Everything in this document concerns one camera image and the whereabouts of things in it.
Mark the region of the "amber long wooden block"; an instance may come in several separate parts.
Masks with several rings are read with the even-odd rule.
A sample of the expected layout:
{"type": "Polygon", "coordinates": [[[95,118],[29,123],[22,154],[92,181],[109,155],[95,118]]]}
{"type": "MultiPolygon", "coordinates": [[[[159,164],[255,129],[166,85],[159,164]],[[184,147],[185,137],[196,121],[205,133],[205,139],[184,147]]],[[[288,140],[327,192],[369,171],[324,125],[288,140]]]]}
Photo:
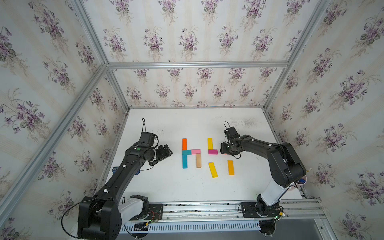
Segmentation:
{"type": "Polygon", "coordinates": [[[233,160],[228,160],[228,172],[229,172],[229,176],[234,176],[235,175],[235,169],[234,169],[233,160]]]}

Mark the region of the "teal wooden block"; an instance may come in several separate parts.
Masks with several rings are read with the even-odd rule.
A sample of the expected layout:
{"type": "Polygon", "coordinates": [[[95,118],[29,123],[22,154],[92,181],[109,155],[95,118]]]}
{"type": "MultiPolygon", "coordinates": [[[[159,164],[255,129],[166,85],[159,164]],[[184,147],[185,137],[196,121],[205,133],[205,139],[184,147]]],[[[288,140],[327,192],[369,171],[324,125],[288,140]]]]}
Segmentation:
{"type": "Polygon", "coordinates": [[[187,155],[182,155],[182,166],[183,166],[183,169],[188,168],[188,156],[187,155]]]}
{"type": "Polygon", "coordinates": [[[183,155],[192,155],[193,153],[192,153],[192,150],[183,150],[182,154],[183,155]]]}

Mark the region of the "magenta wooden block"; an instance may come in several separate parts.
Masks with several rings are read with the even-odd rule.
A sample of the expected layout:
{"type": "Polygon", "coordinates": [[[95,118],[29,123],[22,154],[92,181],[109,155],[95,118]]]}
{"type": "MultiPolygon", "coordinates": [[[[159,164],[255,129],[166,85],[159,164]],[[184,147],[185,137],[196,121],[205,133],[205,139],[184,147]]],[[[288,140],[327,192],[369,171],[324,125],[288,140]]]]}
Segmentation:
{"type": "Polygon", "coordinates": [[[208,154],[209,155],[217,155],[218,154],[218,150],[209,150],[208,154]]]}

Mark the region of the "yellow short wooden block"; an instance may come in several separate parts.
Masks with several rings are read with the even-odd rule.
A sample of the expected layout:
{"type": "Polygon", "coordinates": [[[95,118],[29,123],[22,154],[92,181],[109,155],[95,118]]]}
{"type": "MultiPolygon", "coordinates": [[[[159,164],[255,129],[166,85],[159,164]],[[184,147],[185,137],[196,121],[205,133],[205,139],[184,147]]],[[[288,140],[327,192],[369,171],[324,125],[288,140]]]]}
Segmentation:
{"type": "Polygon", "coordinates": [[[208,138],[208,150],[213,150],[213,139],[208,138]]]}

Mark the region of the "orange wooden block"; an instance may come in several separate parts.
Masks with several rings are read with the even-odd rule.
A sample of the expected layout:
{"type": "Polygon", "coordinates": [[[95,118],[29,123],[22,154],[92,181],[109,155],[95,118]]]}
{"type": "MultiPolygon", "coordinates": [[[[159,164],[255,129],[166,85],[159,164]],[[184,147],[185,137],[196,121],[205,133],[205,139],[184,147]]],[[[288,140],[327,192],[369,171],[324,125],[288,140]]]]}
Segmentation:
{"type": "Polygon", "coordinates": [[[182,150],[183,151],[187,150],[187,139],[182,139],[182,150]]]}

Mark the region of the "yellow long wooden block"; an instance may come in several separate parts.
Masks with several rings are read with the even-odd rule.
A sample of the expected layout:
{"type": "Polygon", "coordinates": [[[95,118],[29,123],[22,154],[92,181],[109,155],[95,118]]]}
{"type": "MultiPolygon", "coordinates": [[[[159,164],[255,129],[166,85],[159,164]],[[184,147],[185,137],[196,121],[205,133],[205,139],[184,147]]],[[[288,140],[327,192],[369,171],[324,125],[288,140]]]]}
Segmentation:
{"type": "Polygon", "coordinates": [[[217,178],[218,173],[217,173],[215,164],[213,162],[209,162],[209,169],[210,169],[212,178],[217,178]]]}

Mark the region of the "light pink wooden block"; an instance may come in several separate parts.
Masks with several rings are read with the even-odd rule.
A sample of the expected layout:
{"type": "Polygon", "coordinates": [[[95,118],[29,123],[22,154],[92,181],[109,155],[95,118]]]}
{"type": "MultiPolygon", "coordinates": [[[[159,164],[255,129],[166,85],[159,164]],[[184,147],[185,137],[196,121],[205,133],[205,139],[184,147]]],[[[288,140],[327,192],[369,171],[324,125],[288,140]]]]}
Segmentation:
{"type": "Polygon", "coordinates": [[[191,154],[192,154],[192,155],[198,155],[198,154],[201,154],[201,150],[198,150],[198,149],[196,149],[196,150],[191,150],[191,154]]]}

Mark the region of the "natural beige wooden block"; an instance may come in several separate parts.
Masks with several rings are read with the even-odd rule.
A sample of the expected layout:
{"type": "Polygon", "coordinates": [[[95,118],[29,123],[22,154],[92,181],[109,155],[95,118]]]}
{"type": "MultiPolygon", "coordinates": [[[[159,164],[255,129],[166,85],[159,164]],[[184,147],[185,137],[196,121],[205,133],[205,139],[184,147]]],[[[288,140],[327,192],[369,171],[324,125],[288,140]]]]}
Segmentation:
{"type": "Polygon", "coordinates": [[[202,158],[201,154],[196,154],[196,168],[202,167],[202,158]]]}

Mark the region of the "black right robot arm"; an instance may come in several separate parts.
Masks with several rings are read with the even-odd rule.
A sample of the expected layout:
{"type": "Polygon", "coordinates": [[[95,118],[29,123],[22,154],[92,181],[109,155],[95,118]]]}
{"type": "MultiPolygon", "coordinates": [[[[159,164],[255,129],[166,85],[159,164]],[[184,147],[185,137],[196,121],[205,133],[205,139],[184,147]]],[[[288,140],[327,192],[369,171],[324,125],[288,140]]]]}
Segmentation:
{"type": "Polygon", "coordinates": [[[268,160],[272,180],[258,195],[255,208],[262,218],[276,217],[280,214],[278,211],[281,197],[307,173],[295,149],[289,143],[274,144],[249,135],[241,136],[235,128],[225,130],[224,133],[226,136],[221,143],[221,154],[236,157],[242,152],[249,152],[268,160]]]}

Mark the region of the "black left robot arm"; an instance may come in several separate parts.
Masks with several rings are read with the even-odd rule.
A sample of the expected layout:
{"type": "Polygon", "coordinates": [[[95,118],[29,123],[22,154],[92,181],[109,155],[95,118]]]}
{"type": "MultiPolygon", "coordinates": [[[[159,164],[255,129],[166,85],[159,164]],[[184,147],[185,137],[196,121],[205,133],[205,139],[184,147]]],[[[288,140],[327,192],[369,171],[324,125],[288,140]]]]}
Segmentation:
{"type": "Polygon", "coordinates": [[[66,234],[78,240],[115,240],[126,221],[146,217],[148,198],[134,195],[124,204],[120,200],[145,162],[154,166],[172,153],[168,145],[159,145],[156,134],[141,132],[139,140],[125,151],[122,163],[104,186],[76,204],[79,208],[77,234],[66,234]]]}

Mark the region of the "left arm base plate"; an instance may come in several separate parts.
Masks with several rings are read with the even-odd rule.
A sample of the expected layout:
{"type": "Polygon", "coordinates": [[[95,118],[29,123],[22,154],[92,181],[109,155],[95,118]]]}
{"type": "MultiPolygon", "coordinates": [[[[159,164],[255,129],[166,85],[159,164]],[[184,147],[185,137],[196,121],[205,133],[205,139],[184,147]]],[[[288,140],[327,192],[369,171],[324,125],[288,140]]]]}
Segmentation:
{"type": "Polygon", "coordinates": [[[142,216],[135,216],[129,219],[129,221],[159,221],[163,219],[164,204],[149,204],[149,209],[146,214],[142,216]]]}

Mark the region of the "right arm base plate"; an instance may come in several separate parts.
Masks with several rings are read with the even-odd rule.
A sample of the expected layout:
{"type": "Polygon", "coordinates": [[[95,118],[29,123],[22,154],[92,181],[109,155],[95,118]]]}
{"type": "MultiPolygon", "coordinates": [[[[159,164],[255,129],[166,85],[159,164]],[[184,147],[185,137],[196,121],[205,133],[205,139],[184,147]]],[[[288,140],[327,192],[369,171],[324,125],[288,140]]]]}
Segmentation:
{"type": "Polygon", "coordinates": [[[244,218],[272,218],[278,219],[283,214],[284,208],[279,203],[272,206],[264,205],[261,202],[241,202],[238,212],[244,218]]]}

